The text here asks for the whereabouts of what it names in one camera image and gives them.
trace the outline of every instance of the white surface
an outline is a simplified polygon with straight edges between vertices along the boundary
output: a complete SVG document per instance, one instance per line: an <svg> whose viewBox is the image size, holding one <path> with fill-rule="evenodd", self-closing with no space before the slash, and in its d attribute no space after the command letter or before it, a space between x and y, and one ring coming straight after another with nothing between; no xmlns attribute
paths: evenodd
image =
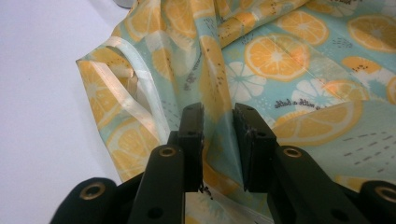
<svg viewBox="0 0 396 224"><path fill-rule="evenodd" d="M112 0L0 3L0 223L49 223L79 182L120 180L75 60L127 14Z"/></svg>

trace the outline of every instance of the fabric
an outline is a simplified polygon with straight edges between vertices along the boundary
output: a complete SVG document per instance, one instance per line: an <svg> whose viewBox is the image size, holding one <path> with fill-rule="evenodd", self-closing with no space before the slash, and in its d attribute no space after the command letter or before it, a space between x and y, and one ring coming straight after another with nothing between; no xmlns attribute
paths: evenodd
<svg viewBox="0 0 396 224"><path fill-rule="evenodd" d="M187 194L186 222L270 223L266 195L243 191L234 103L334 181L395 181L395 36L395 0L145 0L78 67L122 180L202 102L213 200Z"/></svg>

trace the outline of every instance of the white table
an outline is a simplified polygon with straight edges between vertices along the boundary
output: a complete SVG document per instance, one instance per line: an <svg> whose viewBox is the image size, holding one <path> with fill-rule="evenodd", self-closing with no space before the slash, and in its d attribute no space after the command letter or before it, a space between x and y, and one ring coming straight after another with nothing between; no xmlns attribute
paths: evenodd
<svg viewBox="0 0 396 224"><path fill-rule="evenodd" d="M75 60L127 14L112 0L0 3L0 223L49 223L79 182L120 183Z"/></svg>

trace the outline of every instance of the folded fabric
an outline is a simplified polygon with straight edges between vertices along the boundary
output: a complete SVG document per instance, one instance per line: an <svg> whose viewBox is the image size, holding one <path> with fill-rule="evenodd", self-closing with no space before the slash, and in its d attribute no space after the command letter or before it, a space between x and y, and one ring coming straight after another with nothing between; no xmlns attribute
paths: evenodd
<svg viewBox="0 0 396 224"><path fill-rule="evenodd" d="M266 195L243 191L233 104L334 181L395 181L395 36L392 0L145 0L78 67L122 180L201 102L213 200L187 194L186 222L270 223Z"/></svg>

